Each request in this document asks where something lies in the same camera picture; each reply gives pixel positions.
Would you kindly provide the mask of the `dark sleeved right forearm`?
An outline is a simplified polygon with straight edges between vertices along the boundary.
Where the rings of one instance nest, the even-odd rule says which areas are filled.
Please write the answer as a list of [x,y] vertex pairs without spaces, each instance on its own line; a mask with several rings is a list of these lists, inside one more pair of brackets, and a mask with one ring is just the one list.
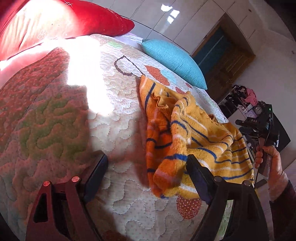
[[269,204],[274,240],[295,240],[295,190],[290,180],[279,197]]

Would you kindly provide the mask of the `right hand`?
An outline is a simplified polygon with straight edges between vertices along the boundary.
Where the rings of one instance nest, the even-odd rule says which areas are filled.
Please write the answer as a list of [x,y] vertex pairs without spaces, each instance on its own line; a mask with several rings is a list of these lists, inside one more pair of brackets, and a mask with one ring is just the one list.
[[273,146],[263,146],[262,148],[260,146],[257,147],[255,168],[258,169],[263,163],[263,153],[267,153],[271,156],[271,168],[268,178],[268,192],[270,201],[274,202],[287,187],[288,177],[283,171],[280,153]]

